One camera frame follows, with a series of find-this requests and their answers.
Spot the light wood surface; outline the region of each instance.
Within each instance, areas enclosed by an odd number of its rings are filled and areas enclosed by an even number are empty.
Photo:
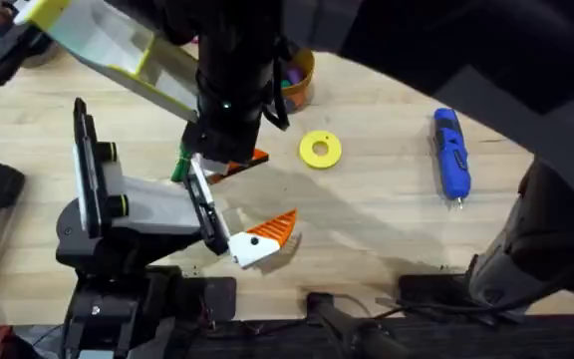
[[[213,187],[235,229],[297,207],[287,250],[241,270],[202,243],[165,258],[191,275],[234,276],[237,317],[293,318],[311,290],[355,298],[354,314],[375,304],[405,273],[464,270],[498,234],[531,155],[462,116],[473,186],[464,210],[438,195],[431,156],[431,114],[439,103],[361,66],[316,55],[311,104],[282,133],[264,122],[258,147],[270,162]],[[0,324],[58,323],[75,274],[55,260],[55,224],[75,196],[72,110],[82,97],[101,140],[115,141],[128,176],[166,180],[184,122],[68,55],[22,70],[0,89],[0,162],[27,175],[19,203],[2,230]],[[309,169],[298,157],[304,134],[338,136],[343,156],[333,168]],[[574,312],[574,295],[557,294],[534,312]]]

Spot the blue electric screwdriver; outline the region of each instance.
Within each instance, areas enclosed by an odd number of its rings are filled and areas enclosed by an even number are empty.
[[[462,208],[462,200],[470,191],[470,173],[464,147],[464,135],[457,115],[452,109],[437,109],[435,119],[435,143],[442,190],[448,199],[457,200]]]

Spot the black wire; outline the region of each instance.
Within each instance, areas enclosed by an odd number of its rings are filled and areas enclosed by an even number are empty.
[[[387,310],[387,311],[384,312],[384,313],[380,313],[380,314],[378,314],[378,315],[375,315],[375,316],[373,317],[373,319],[375,319],[375,320],[385,319],[385,318],[387,318],[388,316],[392,316],[392,315],[394,315],[394,314],[396,314],[396,313],[400,313],[400,312],[402,312],[402,311],[409,310],[409,309],[412,309],[412,308],[415,308],[415,306],[414,306],[414,305],[413,305],[413,306],[411,306],[411,305],[409,305],[409,306],[401,306],[401,307],[398,307],[398,308],[394,308],[394,309],[392,309],[392,310]]]
[[[306,321],[304,319],[290,321],[288,323],[277,325],[275,327],[269,328],[267,330],[260,330],[253,334],[241,334],[241,335],[203,335],[204,339],[208,340],[241,340],[241,339],[256,339],[271,333],[280,332],[286,329],[294,328],[304,324]]]
[[[331,341],[331,344],[334,346],[334,349],[336,349],[336,352],[338,352],[338,356],[340,358],[345,358],[346,355],[345,350],[343,349],[343,343],[340,341],[340,339],[338,339],[338,336],[336,335],[334,328],[332,328],[332,326],[329,323],[327,323],[327,321],[322,317],[320,318],[319,322],[323,326],[323,328],[325,328],[327,338],[329,338],[329,341]]]
[[[32,347],[34,348],[37,344],[41,343],[42,340],[46,339],[48,335],[50,335],[52,332],[60,328],[62,325],[63,324],[57,324],[54,327],[48,329],[42,336],[39,337],[39,339],[35,340],[35,342],[32,343]]]

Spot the black mount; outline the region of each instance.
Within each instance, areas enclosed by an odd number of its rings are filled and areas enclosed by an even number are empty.
[[[57,260],[73,267],[78,277],[64,321],[61,357],[66,351],[78,358],[83,350],[110,350],[114,358],[126,358],[132,349],[151,341],[167,318],[191,323],[232,319],[233,278],[186,278],[177,266],[150,265],[201,241],[201,230],[151,234],[113,225],[113,218],[129,215],[130,208],[125,194],[107,191],[102,163],[117,160],[116,146],[97,141],[94,119],[81,99],[75,102],[74,121],[83,192],[57,222]],[[191,199],[201,225],[206,221],[217,227],[212,217],[202,217],[200,193]],[[81,212],[80,205],[86,210]],[[225,240],[213,233],[206,244],[220,254],[227,249]]]

